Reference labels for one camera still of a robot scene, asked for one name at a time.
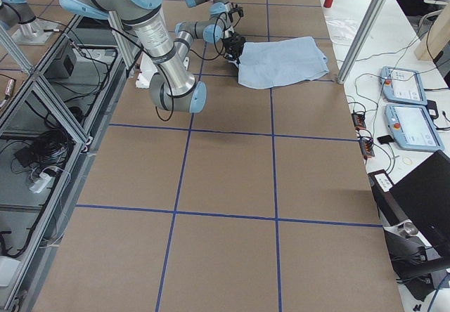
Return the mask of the light blue striped shirt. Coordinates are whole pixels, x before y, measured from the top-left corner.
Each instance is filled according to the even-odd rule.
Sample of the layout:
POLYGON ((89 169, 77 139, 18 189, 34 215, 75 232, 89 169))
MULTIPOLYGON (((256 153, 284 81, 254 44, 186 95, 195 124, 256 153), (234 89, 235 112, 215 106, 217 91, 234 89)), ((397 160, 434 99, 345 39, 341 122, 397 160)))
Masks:
POLYGON ((238 83, 251 89, 288 86, 329 73, 328 59, 312 37, 247 42, 239 61, 238 83))

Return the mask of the clear plastic bag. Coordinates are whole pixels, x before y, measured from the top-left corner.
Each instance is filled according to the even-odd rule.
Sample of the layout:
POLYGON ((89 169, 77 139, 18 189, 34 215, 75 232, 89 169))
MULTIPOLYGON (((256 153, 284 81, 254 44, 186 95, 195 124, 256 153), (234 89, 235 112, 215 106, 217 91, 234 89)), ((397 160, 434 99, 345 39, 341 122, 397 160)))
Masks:
POLYGON ((350 46, 359 29, 360 22, 351 18, 335 18, 326 16, 326 25, 330 40, 337 45, 350 46))

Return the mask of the orange electronics board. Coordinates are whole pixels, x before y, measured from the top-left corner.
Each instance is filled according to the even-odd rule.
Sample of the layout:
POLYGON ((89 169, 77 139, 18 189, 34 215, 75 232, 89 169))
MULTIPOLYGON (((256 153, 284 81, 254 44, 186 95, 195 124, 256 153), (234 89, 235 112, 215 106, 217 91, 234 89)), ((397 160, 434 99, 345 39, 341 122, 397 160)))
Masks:
POLYGON ((352 121, 357 134, 361 154, 365 160, 375 156, 372 133, 367 129, 365 115, 361 112, 352 113, 352 121))

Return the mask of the upper teach pendant tablet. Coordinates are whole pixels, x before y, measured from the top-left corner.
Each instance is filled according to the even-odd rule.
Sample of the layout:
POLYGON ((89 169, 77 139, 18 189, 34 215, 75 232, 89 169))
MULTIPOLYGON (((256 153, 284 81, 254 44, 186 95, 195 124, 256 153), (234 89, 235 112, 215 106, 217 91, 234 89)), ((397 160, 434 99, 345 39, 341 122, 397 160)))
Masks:
POLYGON ((380 85, 382 94, 388 101, 427 105, 425 89, 419 71, 384 66, 380 71, 380 85))

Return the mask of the teach pendant tablet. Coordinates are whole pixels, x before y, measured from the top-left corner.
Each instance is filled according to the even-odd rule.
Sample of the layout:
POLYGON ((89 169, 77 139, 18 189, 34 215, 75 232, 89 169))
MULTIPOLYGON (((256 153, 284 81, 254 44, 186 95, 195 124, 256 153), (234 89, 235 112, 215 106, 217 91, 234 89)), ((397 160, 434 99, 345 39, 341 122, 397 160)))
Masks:
POLYGON ((385 119, 402 150, 435 152, 445 149, 425 106, 388 103, 385 119))
POLYGON ((427 105, 425 89, 419 71, 384 66, 380 71, 380 85, 382 94, 388 101, 427 105))

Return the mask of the lower teach pendant tablet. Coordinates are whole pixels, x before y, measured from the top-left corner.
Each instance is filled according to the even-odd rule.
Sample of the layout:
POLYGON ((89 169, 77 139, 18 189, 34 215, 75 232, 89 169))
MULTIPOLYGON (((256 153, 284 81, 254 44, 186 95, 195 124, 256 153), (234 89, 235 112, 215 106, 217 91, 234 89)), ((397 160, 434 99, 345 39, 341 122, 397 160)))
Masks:
POLYGON ((402 150, 435 152, 445 149, 425 106, 388 103, 385 119, 402 150))

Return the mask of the white power strip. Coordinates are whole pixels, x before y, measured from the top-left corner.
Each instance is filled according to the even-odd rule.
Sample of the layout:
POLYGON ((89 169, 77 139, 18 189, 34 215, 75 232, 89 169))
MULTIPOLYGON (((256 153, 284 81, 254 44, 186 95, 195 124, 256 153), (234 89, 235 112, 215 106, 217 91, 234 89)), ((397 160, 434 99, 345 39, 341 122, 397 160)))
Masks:
POLYGON ((32 193, 41 193, 43 190, 49 188, 54 181, 56 172, 52 169, 42 171, 38 177, 32 182, 29 190, 32 193))

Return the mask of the black laptop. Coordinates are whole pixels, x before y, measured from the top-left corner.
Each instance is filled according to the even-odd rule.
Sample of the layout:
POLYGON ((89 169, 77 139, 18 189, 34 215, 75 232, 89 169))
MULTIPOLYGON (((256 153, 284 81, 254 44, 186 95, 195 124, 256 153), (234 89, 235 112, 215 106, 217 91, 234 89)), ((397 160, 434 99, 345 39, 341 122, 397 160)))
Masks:
POLYGON ((390 190, 401 210, 442 256, 449 255, 449 157, 431 154, 390 190))

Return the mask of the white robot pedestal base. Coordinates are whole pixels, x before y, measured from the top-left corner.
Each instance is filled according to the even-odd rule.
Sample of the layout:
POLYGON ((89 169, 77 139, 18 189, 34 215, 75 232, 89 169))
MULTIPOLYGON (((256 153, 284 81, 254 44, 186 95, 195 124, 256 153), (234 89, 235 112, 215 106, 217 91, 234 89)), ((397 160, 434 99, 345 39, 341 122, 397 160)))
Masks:
POLYGON ((148 89, 150 87, 150 81, 153 78, 153 75, 158 71, 158 69, 153 64, 153 61, 150 59, 150 57, 145 53, 141 54, 136 67, 139 71, 135 83, 136 88, 148 89))

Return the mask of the aluminium frame post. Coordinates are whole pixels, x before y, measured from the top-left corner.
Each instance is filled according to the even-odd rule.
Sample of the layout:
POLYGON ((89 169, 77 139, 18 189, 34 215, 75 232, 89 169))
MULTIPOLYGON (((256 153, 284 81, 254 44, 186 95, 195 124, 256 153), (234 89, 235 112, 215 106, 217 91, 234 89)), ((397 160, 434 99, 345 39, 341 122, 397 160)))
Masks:
POLYGON ((381 12, 386 0, 371 0, 368 9, 361 21, 361 24, 356 32, 355 38, 345 56, 344 62, 340 68, 340 71, 337 75, 337 83, 344 84, 345 80, 349 76, 350 71, 352 70, 356 59, 358 58, 367 38, 369 32, 374 26, 375 21, 378 18, 378 15, 381 12))

